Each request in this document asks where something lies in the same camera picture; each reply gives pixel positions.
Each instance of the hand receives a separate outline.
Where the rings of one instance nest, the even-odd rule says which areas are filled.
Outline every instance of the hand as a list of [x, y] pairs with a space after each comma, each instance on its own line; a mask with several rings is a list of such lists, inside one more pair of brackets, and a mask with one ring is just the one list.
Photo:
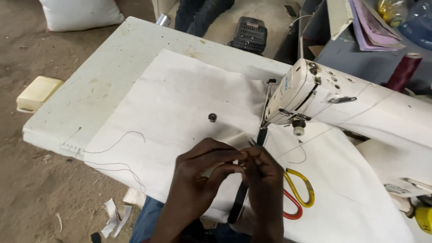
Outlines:
[[249, 155], [245, 175], [256, 215], [252, 242], [282, 242], [283, 168], [263, 147], [249, 147], [242, 152]]
[[[205, 138], [179, 155], [168, 198], [152, 236], [152, 242], [168, 242], [210, 207], [222, 181], [232, 173], [243, 173], [234, 160], [246, 155], [225, 143]], [[216, 167], [209, 178], [202, 174]]]

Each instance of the yellow handle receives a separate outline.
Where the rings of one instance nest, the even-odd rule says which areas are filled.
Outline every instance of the yellow handle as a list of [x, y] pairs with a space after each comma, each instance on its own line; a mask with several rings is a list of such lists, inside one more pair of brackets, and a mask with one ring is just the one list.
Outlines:
[[[308, 202], [305, 203], [302, 200], [299, 193], [297, 192], [297, 189], [294, 186], [294, 183], [292, 182], [291, 178], [289, 177], [288, 173], [293, 174], [295, 176], [298, 176], [304, 181], [306, 188], [308, 189], [308, 192], [309, 192], [309, 201]], [[285, 179], [288, 182], [288, 185], [291, 188], [292, 192], [294, 193], [294, 196], [298, 200], [298, 202], [305, 208], [312, 207], [312, 205], [315, 202], [315, 193], [314, 193], [314, 189], [312, 188], [312, 185], [309, 182], [309, 180], [304, 175], [302, 175], [301, 173], [299, 173], [295, 170], [292, 170], [292, 169], [288, 169], [288, 168], [285, 170], [283, 175], [285, 176]]]

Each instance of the person's leg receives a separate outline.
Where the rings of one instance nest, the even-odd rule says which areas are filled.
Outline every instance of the person's leg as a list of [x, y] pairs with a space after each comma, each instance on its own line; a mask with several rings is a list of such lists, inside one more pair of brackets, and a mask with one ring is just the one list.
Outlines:
[[150, 239], [156, 226], [159, 213], [165, 204], [147, 196], [146, 202], [133, 227], [129, 243], [141, 243]]
[[249, 243], [251, 236], [235, 232], [229, 224], [218, 224], [216, 229], [208, 229], [218, 243]]
[[219, 15], [234, 5], [234, 0], [205, 0], [196, 13], [195, 20], [187, 30], [188, 34], [203, 37], [210, 25]]
[[203, 4], [204, 0], [180, 0], [177, 15], [175, 16], [174, 29], [186, 32], [194, 20], [195, 14]]

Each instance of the maroon thread cone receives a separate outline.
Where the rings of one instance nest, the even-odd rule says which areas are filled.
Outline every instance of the maroon thread cone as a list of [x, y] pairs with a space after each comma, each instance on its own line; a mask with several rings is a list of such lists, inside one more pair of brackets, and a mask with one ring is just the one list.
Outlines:
[[420, 53], [410, 52], [405, 54], [384, 87], [397, 92], [402, 92], [405, 85], [417, 70], [421, 60], [422, 55]]

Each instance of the black motor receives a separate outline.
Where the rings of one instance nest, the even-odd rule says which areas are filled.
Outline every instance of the black motor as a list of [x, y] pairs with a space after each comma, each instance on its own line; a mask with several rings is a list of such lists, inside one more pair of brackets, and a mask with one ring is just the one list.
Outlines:
[[267, 28], [264, 21], [240, 17], [233, 41], [228, 45], [261, 55], [266, 48]]

